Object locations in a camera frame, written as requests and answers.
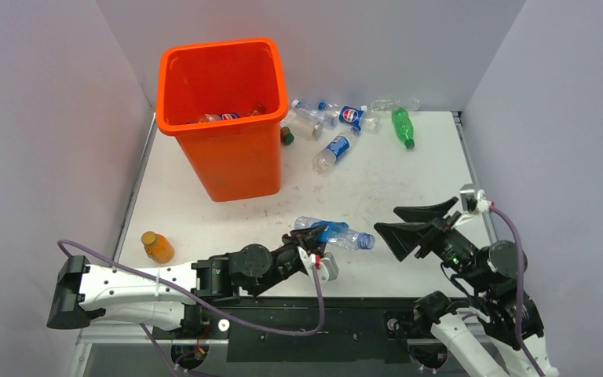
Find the pepsi bottle front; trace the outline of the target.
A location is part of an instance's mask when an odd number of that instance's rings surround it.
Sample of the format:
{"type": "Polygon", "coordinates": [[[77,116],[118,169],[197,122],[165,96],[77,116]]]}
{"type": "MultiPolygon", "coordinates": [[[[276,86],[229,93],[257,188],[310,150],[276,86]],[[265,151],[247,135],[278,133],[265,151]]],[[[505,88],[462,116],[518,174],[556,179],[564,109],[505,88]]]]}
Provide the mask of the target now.
{"type": "Polygon", "coordinates": [[[194,123],[207,123],[207,122],[217,122],[221,120],[231,120],[231,119],[239,119],[240,115],[236,112],[226,112],[226,113],[217,113],[217,114],[203,114],[200,115],[196,120],[188,121],[188,124],[194,123]]]}

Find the red label water bottle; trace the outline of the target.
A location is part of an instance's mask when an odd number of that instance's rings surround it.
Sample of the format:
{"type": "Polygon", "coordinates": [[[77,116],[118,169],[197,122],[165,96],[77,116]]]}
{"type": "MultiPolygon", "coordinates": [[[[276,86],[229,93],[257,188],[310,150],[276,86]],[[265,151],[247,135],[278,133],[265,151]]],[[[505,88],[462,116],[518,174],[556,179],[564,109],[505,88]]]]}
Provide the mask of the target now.
{"type": "Polygon", "coordinates": [[[257,103],[249,113],[250,117],[264,115],[267,113],[267,107],[262,103],[257,103]]]}

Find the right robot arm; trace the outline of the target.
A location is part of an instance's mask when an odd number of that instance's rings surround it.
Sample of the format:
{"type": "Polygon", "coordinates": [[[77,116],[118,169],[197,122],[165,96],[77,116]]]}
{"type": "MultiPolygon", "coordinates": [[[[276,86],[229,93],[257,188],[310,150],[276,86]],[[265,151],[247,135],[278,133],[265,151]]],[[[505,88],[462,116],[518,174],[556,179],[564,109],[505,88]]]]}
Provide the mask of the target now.
{"type": "Polygon", "coordinates": [[[477,189],[432,206],[396,207],[400,222],[375,224],[398,261],[435,254],[457,289],[472,288],[463,302],[441,291],[417,299],[407,317],[390,318],[390,331],[400,342],[433,336],[470,376],[557,376],[542,318],[524,291],[527,257],[519,234],[477,247],[459,231],[490,212],[512,223],[477,189]]]}

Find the green plastic bottle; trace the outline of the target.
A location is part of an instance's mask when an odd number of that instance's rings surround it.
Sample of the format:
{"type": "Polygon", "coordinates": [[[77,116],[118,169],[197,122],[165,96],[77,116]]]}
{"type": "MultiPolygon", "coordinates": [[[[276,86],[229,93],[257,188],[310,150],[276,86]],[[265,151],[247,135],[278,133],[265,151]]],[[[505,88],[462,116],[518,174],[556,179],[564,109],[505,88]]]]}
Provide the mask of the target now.
{"type": "Polygon", "coordinates": [[[406,109],[398,108],[391,114],[391,120],[399,141],[406,149],[415,147],[414,127],[406,109]]]}

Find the blue cap pepsi bottle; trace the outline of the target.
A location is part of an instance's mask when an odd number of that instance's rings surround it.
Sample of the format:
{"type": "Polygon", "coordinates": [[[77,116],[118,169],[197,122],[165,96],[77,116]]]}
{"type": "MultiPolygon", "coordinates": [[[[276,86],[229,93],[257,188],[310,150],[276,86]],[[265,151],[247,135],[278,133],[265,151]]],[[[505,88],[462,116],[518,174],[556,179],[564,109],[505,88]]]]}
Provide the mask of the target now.
{"type": "Polygon", "coordinates": [[[318,174],[329,174],[336,165],[352,151],[358,142],[360,131],[350,127],[337,134],[312,159],[312,170],[318,174]]]}

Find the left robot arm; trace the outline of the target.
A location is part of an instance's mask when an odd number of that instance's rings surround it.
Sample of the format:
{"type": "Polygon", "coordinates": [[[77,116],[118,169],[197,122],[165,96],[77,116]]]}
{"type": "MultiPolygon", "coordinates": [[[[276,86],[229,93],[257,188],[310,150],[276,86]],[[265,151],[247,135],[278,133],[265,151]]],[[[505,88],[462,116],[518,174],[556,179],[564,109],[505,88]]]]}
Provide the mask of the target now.
{"type": "Polygon", "coordinates": [[[176,331],[190,339],[202,330],[203,317],[190,309],[200,306],[230,324],[269,334],[308,337],[325,322],[320,285],[338,277],[334,256],[319,240],[318,225],[283,235],[275,250],[251,243],[239,251],[214,255],[180,265],[135,269],[111,261],[71,240],[57,245],[67,259],[57,275],[46,326],[50,329],[87,328],[99,321],[153,326],[176,331]],[[310,330],[269,328],[236,317],[226,307],[236,305],[240,292],[256,298],[291,276],[302,273],[315,286],[319,320],[310,330]]]}

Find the small orange juice bottle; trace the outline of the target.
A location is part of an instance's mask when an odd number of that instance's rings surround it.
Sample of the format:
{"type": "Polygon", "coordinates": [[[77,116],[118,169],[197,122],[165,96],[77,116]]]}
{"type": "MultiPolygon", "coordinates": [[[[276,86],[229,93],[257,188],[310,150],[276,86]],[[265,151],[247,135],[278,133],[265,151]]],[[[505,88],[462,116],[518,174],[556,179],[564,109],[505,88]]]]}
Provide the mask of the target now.
{"type": "Polygon", "coordinates": [[[146,255],[157,264],[166,264],[174,258],[174,248],[161,234],[153,231],[144,232],[141,242],[146,255]]]}

